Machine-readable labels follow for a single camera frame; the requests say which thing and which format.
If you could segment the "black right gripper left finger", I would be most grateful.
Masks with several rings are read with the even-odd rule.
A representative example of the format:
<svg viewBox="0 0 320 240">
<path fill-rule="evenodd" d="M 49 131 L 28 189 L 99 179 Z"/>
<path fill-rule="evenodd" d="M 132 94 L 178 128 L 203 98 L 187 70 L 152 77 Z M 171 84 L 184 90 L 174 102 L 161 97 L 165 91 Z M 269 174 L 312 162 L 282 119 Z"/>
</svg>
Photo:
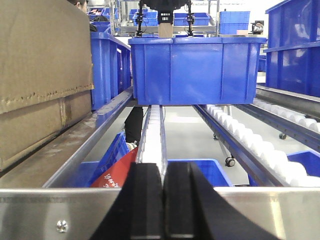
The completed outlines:
<svg viewBox="0 0 320 240">
<path fill-rule="evenodd" d="M 155 163 L 133 163 L 91 240 L 163 240 L 163 188 Z"/>
</svg>

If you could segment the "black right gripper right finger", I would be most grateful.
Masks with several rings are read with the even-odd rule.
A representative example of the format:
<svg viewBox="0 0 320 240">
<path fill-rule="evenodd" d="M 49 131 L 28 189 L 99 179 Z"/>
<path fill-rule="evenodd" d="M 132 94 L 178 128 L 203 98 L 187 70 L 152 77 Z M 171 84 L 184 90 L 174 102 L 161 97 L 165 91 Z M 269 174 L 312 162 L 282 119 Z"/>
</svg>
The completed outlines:
<svg viewBox="0 0 320 240">
<path fill-rule="evenodd" d="M 213 189 L 195 163 L 170 162 L 163 187 L 165 239 L 249 239 L 249 219 Z"/>
</svg>

